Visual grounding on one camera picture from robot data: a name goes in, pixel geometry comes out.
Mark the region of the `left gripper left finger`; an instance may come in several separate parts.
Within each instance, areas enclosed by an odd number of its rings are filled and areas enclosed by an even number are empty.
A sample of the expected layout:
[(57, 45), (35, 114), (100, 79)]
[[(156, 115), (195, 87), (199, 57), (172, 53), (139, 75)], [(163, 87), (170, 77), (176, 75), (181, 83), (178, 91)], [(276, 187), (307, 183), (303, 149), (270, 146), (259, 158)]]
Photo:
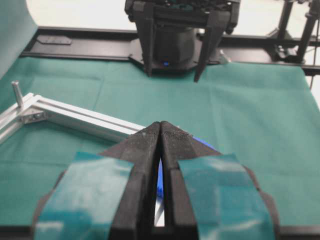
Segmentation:
[(160, 123), (94, 155), (79, 152), (44, 196), (35, 240), (146, 240), (154, 225)]

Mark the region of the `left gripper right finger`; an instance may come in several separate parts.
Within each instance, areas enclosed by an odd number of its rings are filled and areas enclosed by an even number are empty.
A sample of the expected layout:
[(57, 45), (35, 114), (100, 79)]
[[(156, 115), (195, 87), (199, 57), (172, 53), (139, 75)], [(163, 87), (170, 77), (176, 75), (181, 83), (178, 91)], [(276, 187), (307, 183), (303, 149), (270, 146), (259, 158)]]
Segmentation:
[(160, 124), (165, 224), (176, 240), (277, 240), (273, 198), (235, 154), (195, 148), (193, 136)]

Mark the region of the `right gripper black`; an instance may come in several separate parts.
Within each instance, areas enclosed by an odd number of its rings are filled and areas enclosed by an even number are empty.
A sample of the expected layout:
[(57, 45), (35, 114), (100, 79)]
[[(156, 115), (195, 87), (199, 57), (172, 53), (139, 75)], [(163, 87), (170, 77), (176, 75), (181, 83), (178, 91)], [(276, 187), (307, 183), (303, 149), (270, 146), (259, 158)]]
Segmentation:
[(171, 23), (195, 24), (199, 28), (208, 16), (201, 51), (195, 70), (197, 83), (205, 70), (212, 52), (221, 41), (224, 32), (233, 33), (240, 13), (239, 0), (127, 0), (124, 11), (131, 22), (135, 22), (146, 74), (152, 75), (155, 20), (168, 20)]

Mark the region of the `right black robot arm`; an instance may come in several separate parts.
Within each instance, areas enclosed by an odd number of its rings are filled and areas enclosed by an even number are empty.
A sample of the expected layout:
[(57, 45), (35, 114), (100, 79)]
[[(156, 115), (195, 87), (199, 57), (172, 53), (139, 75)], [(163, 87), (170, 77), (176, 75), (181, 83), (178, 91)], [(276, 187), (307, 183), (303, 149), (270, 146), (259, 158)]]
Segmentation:
[(129, 58), (144, 68), (182, 72), (195, 69), (198, 82), (207, 64), (217, 61), (223, 34), (238, 24), (239, 0), (127, 0), (124, 11), (137, 39)]

